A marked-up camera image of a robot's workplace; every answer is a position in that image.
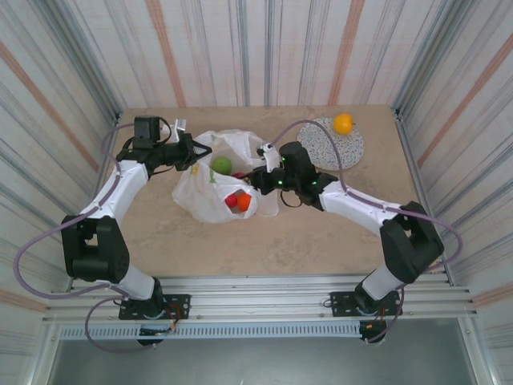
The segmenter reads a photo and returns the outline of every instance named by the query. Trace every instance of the gray plate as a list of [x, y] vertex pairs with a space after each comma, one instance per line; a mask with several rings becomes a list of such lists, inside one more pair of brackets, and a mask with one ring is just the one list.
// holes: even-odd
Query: gray plate
[[[349, 135], [341, 135], [333, 130], [333, 118], [317, 118], [314, 120], [322, 124], [331, 134], [340, 153], [344, 169], [353, 167], [358, 163], [366, 146], [362, 134], [357, 128], [353, 126], [353, 131]], [[335, 151], [325, 133], [319, 127], [310, 123], [305, 124], [297, 134], [297, 141], [306, 148], [312, 163], [316, 167], [330, 171], [338, 170]]]

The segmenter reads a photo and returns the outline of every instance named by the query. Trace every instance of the gray floor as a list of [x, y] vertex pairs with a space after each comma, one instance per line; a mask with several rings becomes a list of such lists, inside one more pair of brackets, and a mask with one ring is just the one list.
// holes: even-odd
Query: gray floor
[[[133, 346], [123, 343], [116, 346]], [[475, 379], [455, 320], [400, 321], [376, 347], [355, 338], [182, 340], [113, 355], [87, 341], [61, 342], [50, 384], [108, 383], [468, 385]]]

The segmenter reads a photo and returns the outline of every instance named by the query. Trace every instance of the plastic bag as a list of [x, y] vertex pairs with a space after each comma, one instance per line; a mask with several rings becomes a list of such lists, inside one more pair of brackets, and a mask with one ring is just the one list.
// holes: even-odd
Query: plastic bag
[[[254, 213], [264, 216], [278, 214], [277, 191], [263, 196], [252, 186], [233, 176], [221, 175], [210, 169], [210, 164], [219, 156], [232, 161], [232, 173], [251, 172], [255, 167], [265, 165], [257, 155], [257, 147], [264, 143], [253, 132], [227, 130], [209, 131], [195, 140], [212, 148], [212, 153], [198, 160], [182, 173], [173, 190], [173, 200], [192, 214], [198, 221], [225, 223], [234, 219], [246, 219]], [[242, 190], [251, 195], [249, 208], [244, 213], [234, 213], [224, 200]]]

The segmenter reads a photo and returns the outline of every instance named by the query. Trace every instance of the beige table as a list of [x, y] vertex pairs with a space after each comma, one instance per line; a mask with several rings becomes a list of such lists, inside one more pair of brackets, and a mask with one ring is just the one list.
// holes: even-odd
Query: beige table
[[[362, 160], [345, 173], [347, 184], [387, 201], [416, 200], [387, 106], [141, 109], [124, 112], [123, 123], [142, 114], [163, 116], [170, 123], [180, 117], [187, 119], [187, 131], [193, 136], [238, 128], [272, 140], [296, 120], [342, 112], [353, 115], [366, 143]], [[297, 130], [279, 144], [295, 140]], [[119, 133], [115, 153], [131, 135], [131, 129]], [[280, 202], [276, 217], [256, 215], [223, 225], [199, 223], [172, 199], [179, 177], [171, 171], [151, 178], [123, 220], [131, 261], [147, 274], [351, 274], [368, 273], [382, 263], [378, 237], [344, 217], [307, 206], [291, 209]], [[286, 197], [296, 201], [293, 193]]]

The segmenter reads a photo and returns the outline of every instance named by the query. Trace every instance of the orange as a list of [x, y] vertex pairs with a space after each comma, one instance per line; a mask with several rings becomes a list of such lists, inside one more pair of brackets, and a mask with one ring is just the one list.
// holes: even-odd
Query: orange
[[333, 119], [333, 130], [337, 134], [350, 134], [353, 131], [353, 117], [350, 114], [340, 114]]
[[239, 210], [242, 213], [245, 213], [249, 209], [249, 204], [251, 203], [251, 195], [246, 194], [245, 192], [241, 193], [237, 197], [237, 205], [239, 206]]

